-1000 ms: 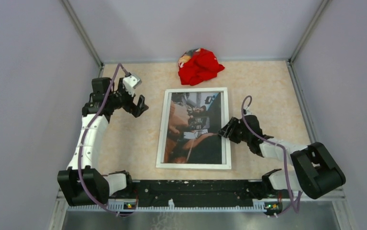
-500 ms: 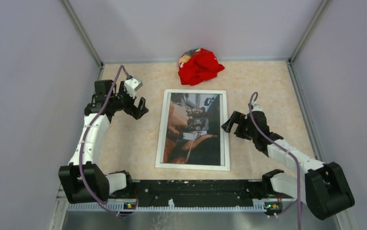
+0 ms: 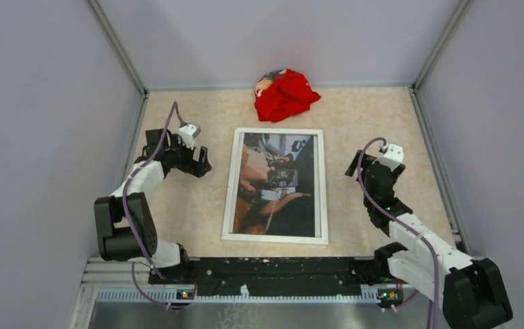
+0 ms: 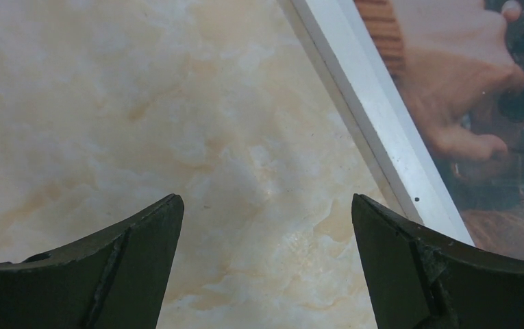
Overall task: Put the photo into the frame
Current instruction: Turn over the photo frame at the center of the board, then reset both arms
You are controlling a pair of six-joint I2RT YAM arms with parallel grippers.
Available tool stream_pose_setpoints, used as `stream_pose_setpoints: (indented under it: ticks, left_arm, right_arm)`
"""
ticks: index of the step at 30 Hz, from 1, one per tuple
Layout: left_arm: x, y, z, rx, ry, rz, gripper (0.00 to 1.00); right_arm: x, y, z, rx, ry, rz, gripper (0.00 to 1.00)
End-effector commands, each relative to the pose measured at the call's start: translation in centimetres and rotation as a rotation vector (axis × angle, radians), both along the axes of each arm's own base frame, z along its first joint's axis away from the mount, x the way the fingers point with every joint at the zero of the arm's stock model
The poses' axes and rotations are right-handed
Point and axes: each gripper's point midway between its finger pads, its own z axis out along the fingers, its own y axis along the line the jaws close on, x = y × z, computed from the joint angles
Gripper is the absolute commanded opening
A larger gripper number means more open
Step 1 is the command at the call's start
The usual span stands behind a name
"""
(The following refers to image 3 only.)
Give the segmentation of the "light wooden picture frame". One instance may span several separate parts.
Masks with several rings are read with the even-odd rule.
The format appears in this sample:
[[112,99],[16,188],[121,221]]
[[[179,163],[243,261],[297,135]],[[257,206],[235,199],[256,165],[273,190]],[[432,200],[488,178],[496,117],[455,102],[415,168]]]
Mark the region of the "light wooden picture frame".
[[328,244],[322,130],[236,129],[222,238]]

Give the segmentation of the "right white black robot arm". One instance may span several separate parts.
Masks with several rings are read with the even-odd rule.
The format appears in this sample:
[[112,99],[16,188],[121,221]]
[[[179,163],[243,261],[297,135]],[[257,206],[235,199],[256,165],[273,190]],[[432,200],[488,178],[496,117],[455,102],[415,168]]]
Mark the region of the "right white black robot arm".
[[450,328],[496,328],[514,313],[500,269],[439,237],[396,195],[405,170],[403,150],[391,144],[380,157],[357,150],[345,174],[355,177],[371,223],[393,242],[375,250],[373,274],[381,282],[395,278],[432,302]]

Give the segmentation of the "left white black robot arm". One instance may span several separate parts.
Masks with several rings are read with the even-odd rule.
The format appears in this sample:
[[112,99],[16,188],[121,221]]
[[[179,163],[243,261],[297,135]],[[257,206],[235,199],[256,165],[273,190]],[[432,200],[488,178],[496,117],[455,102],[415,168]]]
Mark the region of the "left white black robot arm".
[[148,130],[147,142],[129,175],[93,205],[99,255],[104,261],[146,264],[159,279],[183,283],[192,271],[183,245],[160,239],[149,199],[174,169],[201,178],[211,171],[208,148],[180,129]]

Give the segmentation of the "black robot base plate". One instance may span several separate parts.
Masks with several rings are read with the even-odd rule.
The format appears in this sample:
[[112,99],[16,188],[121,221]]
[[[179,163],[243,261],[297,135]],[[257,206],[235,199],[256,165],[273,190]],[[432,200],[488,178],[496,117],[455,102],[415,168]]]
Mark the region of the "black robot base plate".
[[334,297],[407,286],[372,257],[190,258],[150,274],[148,282],[195,287],[199,297],[233,296],[241,287],[253,297]]

